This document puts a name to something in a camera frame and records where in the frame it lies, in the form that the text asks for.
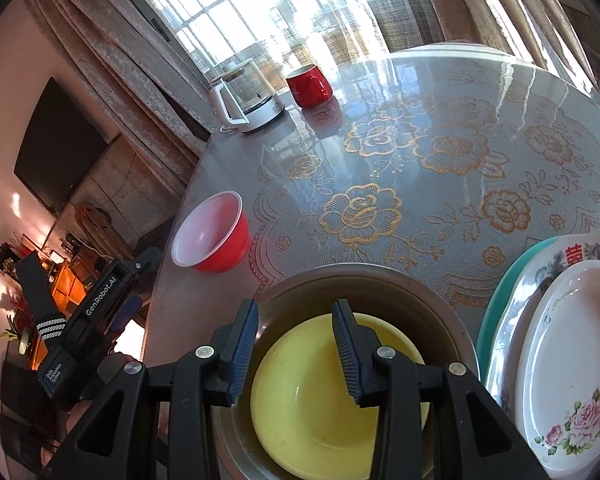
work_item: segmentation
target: round dining table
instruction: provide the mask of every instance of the round dining table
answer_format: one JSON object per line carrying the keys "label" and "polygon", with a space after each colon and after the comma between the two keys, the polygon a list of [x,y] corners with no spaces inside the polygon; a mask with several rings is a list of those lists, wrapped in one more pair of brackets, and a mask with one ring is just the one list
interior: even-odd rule
{"label": "round dining table", "polygon": [[[476,44],[341,67],[333,97],[265,128],[213,135],[176,216],[142,358],[179,359],[244,298],[318,266],[391,267],[437,292],[475,341],[503,274],[539,240],[600,233],[600,106]],[[178,267],[171,241],[204,199],[237,191],[251,245],[233,269]]]}

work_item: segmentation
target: white stripe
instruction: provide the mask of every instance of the white stripe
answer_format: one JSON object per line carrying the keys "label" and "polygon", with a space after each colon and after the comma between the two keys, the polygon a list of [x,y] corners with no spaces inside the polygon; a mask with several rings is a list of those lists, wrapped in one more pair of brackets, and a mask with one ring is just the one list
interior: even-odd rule
{"label": "white stripe", "polygon": [[48,326],[46,328],[43,328],[42,330],[38,330],[38,333],[40,335],[43,335],[48,332],[54,332],[55,330],[62,330],[65,327],[65,325],[66,324],[63,324],[62,326],[60,326],[60,325]]}
{"label": "white stripe", "polygon": [[64,317],[58,317],[57,319],[51,319],[49,321],[43,321],[42,323],[38,323],[36,326],[38,327],[38,330],[40,330],[45,326],[55,325],[58,323],[66,323],[66,319]]}
{"label": "white stripe", "polygon": [[50,337],[57,337],[59,335],[61,335],[62,332],[52,332],[51,334],[43,334],[42,339],[46,340],[49,339]]}

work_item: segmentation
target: teal plate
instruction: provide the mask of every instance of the teal plate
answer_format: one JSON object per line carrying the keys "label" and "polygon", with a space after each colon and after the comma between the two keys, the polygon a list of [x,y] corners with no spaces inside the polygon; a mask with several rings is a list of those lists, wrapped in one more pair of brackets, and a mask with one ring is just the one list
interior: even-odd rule
{"label": "teal plate", "polygon": [[500,280],[500,283],[493,292],[491,300],[484,312],[480,332],[478,332],[478,340],[475,345],[475,353],[478,356],[478,366],[480,368],[480,377],[484,382],[487,378],[487,368],[491,358],[491,347],[493,346],[493,336],[495,335],[500,317],[504,309],[509,303],[509,298],[516,285],[520,272],[525,268],[529,260],[533,258],[539,251],[554,243],[559,237],[548,238],[542,242],[538,242],[533,247],[526,250],[520,257],[513,262],[512,266]]}

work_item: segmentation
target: television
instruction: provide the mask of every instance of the television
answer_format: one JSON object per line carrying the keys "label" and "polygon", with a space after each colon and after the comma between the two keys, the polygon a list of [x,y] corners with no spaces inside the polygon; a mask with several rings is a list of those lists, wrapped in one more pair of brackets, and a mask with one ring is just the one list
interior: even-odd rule
{"label": "television", "polygon": [[51,78],[22,139],[13,173],[56,218],[107,143]]}

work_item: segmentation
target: yellow bowl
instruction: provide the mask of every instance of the yellow bowl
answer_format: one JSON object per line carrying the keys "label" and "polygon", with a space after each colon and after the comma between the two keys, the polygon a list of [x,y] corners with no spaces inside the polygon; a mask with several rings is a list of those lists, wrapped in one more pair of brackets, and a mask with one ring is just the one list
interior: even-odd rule
{"label": "yellow bowl", "polygon": [[[424,364],[397,328],[355,316],[383,345]],[[428,414],[429,404],[421,403],[423,427]],[[347,393],[331,314],[297,325],[269,349],[253,380],[251,419],[262,447],[290,473],[304,480],[369,478],[378,409],[357,407]]]}

